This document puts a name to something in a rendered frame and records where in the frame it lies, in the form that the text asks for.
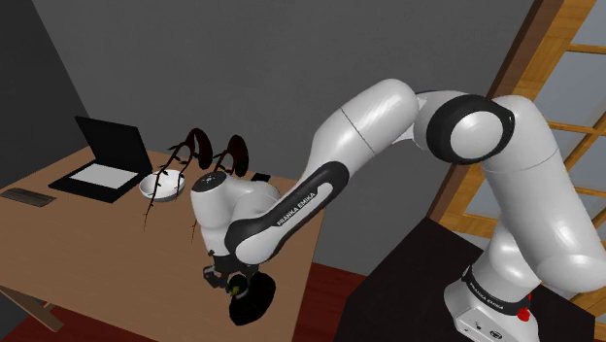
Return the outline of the white bowl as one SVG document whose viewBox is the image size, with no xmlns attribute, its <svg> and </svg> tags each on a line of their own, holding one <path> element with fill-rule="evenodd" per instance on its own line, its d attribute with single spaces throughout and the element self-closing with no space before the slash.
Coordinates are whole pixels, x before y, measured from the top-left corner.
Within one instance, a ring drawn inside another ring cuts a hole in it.
<svg viewBox="0 0 606 342">
<path fill-rule="evenodd" d="M 140 192 L 147 199 L 153 199 L 155 202 L 174 200 L 184 188 L 185 176 L 174 169 L 149 174 L 139 185 Z"/>
</svg>

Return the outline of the dark red branching plant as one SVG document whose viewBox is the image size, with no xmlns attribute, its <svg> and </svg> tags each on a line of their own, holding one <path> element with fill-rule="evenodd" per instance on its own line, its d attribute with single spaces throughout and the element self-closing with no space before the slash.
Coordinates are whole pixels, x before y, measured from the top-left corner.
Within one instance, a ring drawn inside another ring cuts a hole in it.
<svg viewBox="0 0 606 342">
<path fill-rule="evenodd" d="M 194 159 L 197 160 L 197 165 L 201 170 L 210 168 L 214 159 L 218 160 L 215 163 L 214 172 L 221 170 L 231 176 L 244 177 L 249 170 L 248 147 L 245 140 L 238 134 L 231 136 L 224 150 L 219 154 L 214 154 L 208 135 L 202 129 L 194 127 L 187 133 L 186 138 L 181 143 L 172 146 L 169 151 L 172 154 L 164 164 L 159 165 L 159 172 L 167 170 L 167 167 L 174 160 L 177 160 L 183 167 L 180 170 L 180 174 L 183 175 Z M 148 215 L 153 203 L 154 200 L 150 199 L 147 211 L 144 214 L 143 229 L 146 229 Z"/>
</svg>

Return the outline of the wooden table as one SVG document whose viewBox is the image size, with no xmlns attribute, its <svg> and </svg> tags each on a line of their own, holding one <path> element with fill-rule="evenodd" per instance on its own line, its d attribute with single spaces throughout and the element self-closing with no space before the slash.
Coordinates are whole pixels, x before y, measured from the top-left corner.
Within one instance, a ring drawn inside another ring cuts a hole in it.
<svg viewBox="0 0 606 342">
<path fill-rule="evenodd" d="M 0 286 L 160 342 L 291 342 L 321 217 L 261 265 L 276 282 L 266 314 L 236 326 L 229 295 L 212 288 L 212 263 L 187 193 L 150 203 L 134 188 L 114 203 L 55 190 L 87 164 L 82 149 L 17 182 L 50 196 L 43 207 L 0 190 Z"/>
</svg>

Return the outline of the black open laptop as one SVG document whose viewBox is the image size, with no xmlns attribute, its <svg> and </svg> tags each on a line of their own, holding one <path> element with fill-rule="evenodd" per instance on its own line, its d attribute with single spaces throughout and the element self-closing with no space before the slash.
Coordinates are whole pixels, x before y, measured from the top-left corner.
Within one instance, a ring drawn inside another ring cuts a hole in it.
<svg viewBox="0 0 606 342">
<path fill-rule="evenodd" d="M 49 184 L 50 188 L 114 203 L 152 172 L 136 126 L 76 116 L 94 159 Z"/>
</svg>

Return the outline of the dark robot stand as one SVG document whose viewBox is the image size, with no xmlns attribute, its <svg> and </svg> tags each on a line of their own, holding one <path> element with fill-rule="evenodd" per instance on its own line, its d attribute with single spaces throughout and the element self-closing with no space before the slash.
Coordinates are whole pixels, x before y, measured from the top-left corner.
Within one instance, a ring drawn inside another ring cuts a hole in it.
<svg viewBox="0 0 606 342">
<path fill-rule="evenodd" d="M 456 330 L 444 289 L 481 253 L 421 220 L 348 297 L 334 342 L 473 342 Z"/>
</svg>

